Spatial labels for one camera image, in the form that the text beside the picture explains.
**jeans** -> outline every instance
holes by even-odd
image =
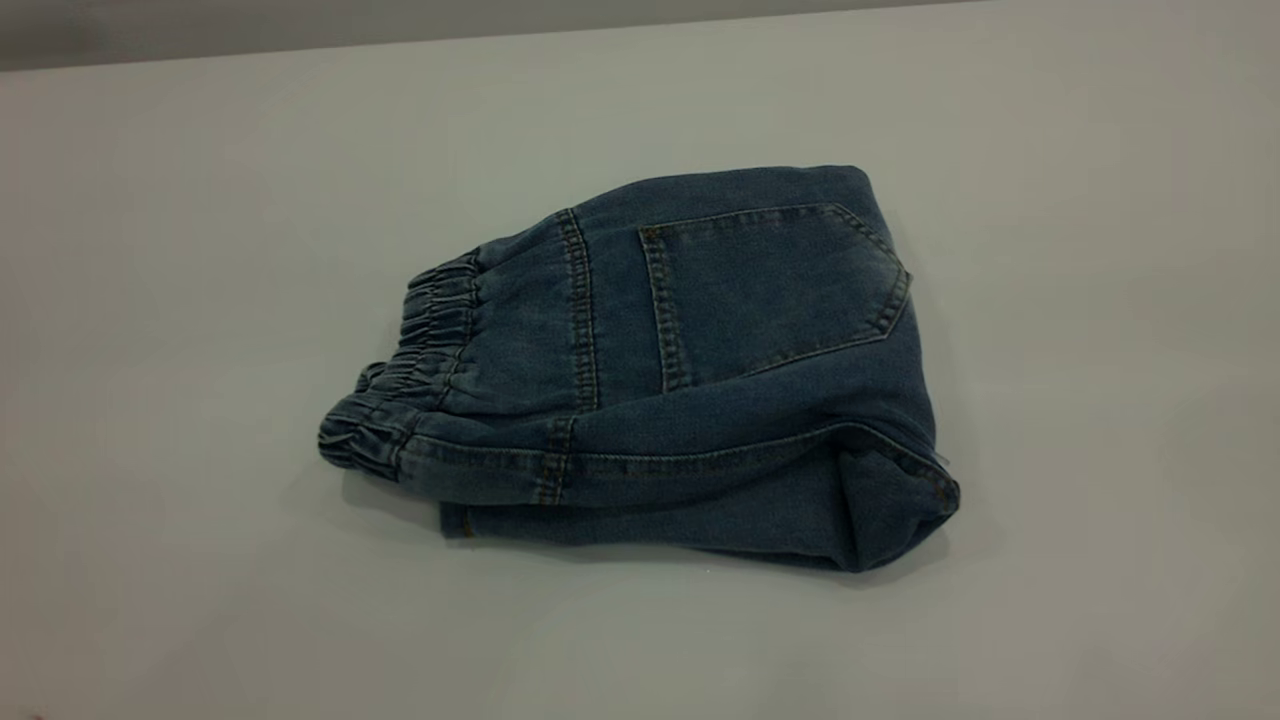
[[[856,168],[637,182],[413,278],[320,452],[449,537],[867,570],[960,500],[910,284]]]

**denim pants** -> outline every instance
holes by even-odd
[[[320,452],[449,537],[867,570],[960,500],[910,284],[856,168],[637,182],[413,278]]]

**seam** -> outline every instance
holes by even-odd
[[[704,464],[704,462],[716,461],[716,460],[727,460],[726,464],[722,468],[705,468],[705,466],[698,468],[699,473],[713,473],[713,471],[732,470],[732,469],[737,469],[737,468],[750,468],[753,465],[765,464],[767,461],[776,460],[777,457],[780,457],[782,455],[786,455],[794,446],[799,446],[799,445],[803,445],[805,442],[812,442],[814,439],[819,439],[820,437],[827,436],[827,434],[829,434],[832,432],[837,432],[837,430],[842,430],[842,429],[856,429],[856,430],[868,433],[869,436],[874,437],[876,439],[878,439],[878,441],[888,445],[895,451],[901,452],[906,457],[909,457],[913,461],[918,462],[919,466],[922,468],[922,471],[933,471],[936,474],[936,477],[946,478],[951,483],[955,483],[954,479],[951,479],[946,473],[942,473],[941,470],[938,470],[933,465],[933,462],[929,461],[928,459],[925,459],[924,456],[918,455],[916,452],[911,451],[910,448],[904,447],[902,445],[900,445],[897,441],[893,441],[892,438],[884,436],[883,433],[876,430],[874,428],[870,428],[870,427],[864,425],[861,423],[832,423],[829,425],[824,425],[822,428],[818,428],[818,429],[814,429],[814,430],[809,430],[806,433],[801,433],[801,434],[796,434],[796,436],[791,436],[791,437],[786,437],[786,438],[781,438],[781,439],[765,441],[765,442],[751,443],[751,445],[742,445],[742,446],[737,446],[737,447],[716,450],[716,451],[710,451],[710,452],[696,452],[696,454],[685,454],[685,455],[618,455],[618,454],[603,454],[603,452],[576,452],[576,454],[571,452],[570,451],[570,445],[571,445],[570,438],[564,437],[564,439],[561,439],[561,437],[566,434],[563,432],[563,429],[562,430],[556,430],[554,429],[557,427],[567,425],[566,429],[571,430],[572,429],[572,424],[573,424],[573,423],[571,423],[571,420],[575,420],[575,418],[566,416],[566,418],[559,418],[558,420],[554,421],[556,424],[553,425],[553,432],[552,432],[550,438],[549,438],[548,450],[525,450],[525,448],[509,448],[509,447],[474,447],[474,446],[452,443],[452,442],[448,442],[448,441],[443,441],[443,439],[434,438],[434,437],[426,436],[426,434],[420,434],[420,433],[412,433],[410,439],[419,441],[419,442],[426,445],[428,448],[430,448],[430,450],[445,451],[445,452],[457,452],[457,454],[461,454],[461,455],[468,455],[470,456],[470,457],[463,457],[463,459],[452,459],[452,457],[443,457],[443,456],[439,456],[439,455],[433,455],[431,460],[434,460],[436,462],[445,464],[445,465],[485,466],[485,465],[493,465],[494,461],[502,461],[504,459],[506,460],[518,460],[518,459],[522,457],[522,459],[526,460],[526,462],[524,462],[521,465],[513,465],[513,466],[508,468],[511,470],[518,470],[521,468],[530,469],[530,465],[532,465],[532,462],[527,462],[527,461],[535,461],[538,459],[541,459],[543,462],[540,462],[540,465],[543,468],[547,468],[547,478],[550,479],[552,478],[552,471],[556,470],[558,473],[558,469],[559,469],[559,461],[558,461],[558,459],[553,457],[553,456],[557,456],[557,455],[564,455],[564,456],[567,456],[566,460],[572,460],[572,461],[577,461],[577,462],[618,462],[618,464],[621,464],[621,462],[637,462],[637,464],[655,465],[654,468],[648,468],[648,469],[646,468],[626,469],[626,470],[622,470],[622,469],[608,469],[608,468],[593,468],[591,469],[591,471],[595,473],[595,474],[600,474],[600,475],[618,475],[618,477],[632,477],[632,475],[634,477],[646,477],[646,475],[660,477],[660,475],[671,475],[671,474],[676,474],[676,473],[687,473],[687,471],[690,471],[689,470],[690,465],[698,465],[698,464]],[[744,459],[742,460],[735,460],[735,459],[732,459],[733,455],[741,455],[741,456],[744,456]]]
[[[591,263],[586,240],[573,210],[559,213],[564,256],[570,268],[570,314],[573,323],[573,382],[576,413],[599,407],[599,382],[595,366],[595,323],[591,302]]]
[[[413,433],[404,433],[404,439],[402,439],[399,445],[396,446],[396,450],[393,450],[390,455],[390,462],[389,462],[390,470],[392,475],[396,477],[397,483],[399,483],[399,456],[401,452],[404,452],[404,447],[410,443],[411,439],[413,439]]]
[[[662,392],[673,392],[689,384],[680,350],[680,319],[671,296],[671,265],[658,231],[640,228],[640,245],[649,269],[649,290],[653,293],[653,311],[658,325],[658,357],[662,365]]]
[[[568,451],[572,442],[573,421],[568,415],[552,420],[547,437],[547,452],[543,455],[541,482],[538,486],[538,505],[559,505],[564,486],[564,469],[568,466]]]
[[[735,210],[732,213],[721,213],[719,215],[708,215],[705,218],[690,218],[687,220],[675,220],[671,223],[662,223],[658,225],[644,225],[641,231],[658,231],[662,232],[666,228],[676,228],[680,225],[687,225],[691,223],[710,223],[714,220],[727,220],[730,218],[736,218],[739,215],[753,215],[756,213],[782,213],[785,210],[818,210],[822,208],[840,206],[837,202],[806,202],[804,205],[780,205],[777,208],[749,208],[746,210]]]
[[[876,232],[874,228],[867,224],[865,220],[859,218],[856,213],[854,213],[849,208],[845,208],[840,202],[832,202],[831,206],[836,210],[836,215],[840,215],[840,218],[844,219],[845,223],[847,223],[851,228],[854,228],[859,233],[867,236],[867,240],[870,240],[877,246],[879,246],[879,249],[883,250],[884,254],[888,255],[895,263],[897,263],[899,266],[902,265],[901,260],[897,259],[897,254],[893,252],[893,247],[888,242],[886,242],[884,238],[881,237],[881,234]]]

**back pocket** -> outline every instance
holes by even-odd
[[[911,277],[833,202],[640,228],[663,391],[888,337]]]

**folded jeans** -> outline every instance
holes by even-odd
[[[856,168],[632,183],[411,281],[320,452],[451,537],[877,568],[960,500],[910,284]]]

